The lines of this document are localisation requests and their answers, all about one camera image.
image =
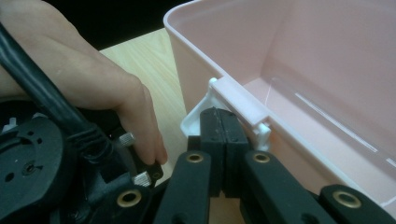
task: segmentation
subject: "wooden table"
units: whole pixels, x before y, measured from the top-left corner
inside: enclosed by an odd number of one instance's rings
[[[150,90],[169,155],[168,163],[163,166],[164,178],[168,178],[178,155],[187,148],[187,138],[179,128],[186,110],[168,34],[161,29],[101,52],[125,71],[139,77]],[[238,201],[211,199],[209,223],[244,223]]]

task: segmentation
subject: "dark background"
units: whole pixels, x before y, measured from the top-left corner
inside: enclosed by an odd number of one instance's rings
[[[96,49],[163,28],[163,16],[190,0],[45,0]]]

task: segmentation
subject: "pink container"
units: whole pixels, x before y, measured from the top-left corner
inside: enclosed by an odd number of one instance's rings
[[[226,107],[306,188],[347,184],[396,217],[393,1],[193,1],[164,23],[186,134]]]

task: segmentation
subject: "human hand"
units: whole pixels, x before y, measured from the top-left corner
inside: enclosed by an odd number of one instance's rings
[[[40,0],[0,0],[0,22],[74,106],[113,109],[134,134],[134,148],[147,164],[167,154],[149,90],[88,44],[51,5]],[[0,66],[0,97],[25,96]]]

